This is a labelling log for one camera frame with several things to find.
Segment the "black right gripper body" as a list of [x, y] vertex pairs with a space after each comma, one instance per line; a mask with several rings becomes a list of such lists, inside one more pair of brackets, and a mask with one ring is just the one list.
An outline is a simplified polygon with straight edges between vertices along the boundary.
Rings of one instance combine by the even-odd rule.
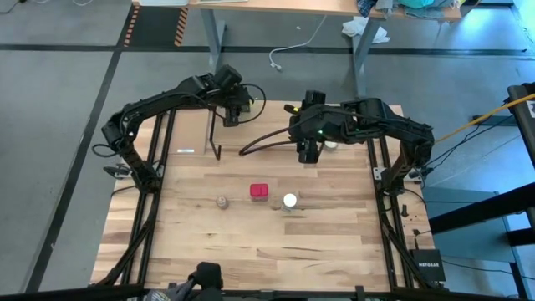
[[292, 142], [316, 140], [317, 142], [334, 142], [334, 136], [329, 132], [326, 116], [332, 109], [329, 106], [312, 106], [302, 109], [289, 106], [288, 138]]

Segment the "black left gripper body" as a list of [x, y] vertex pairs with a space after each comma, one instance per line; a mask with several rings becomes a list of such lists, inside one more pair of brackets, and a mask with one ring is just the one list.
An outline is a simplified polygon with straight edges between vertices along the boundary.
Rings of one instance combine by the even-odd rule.
[[233, 113], [249, 113], [253, 99], [247, 89], [236, 89], [225, 98], [223, 107]]

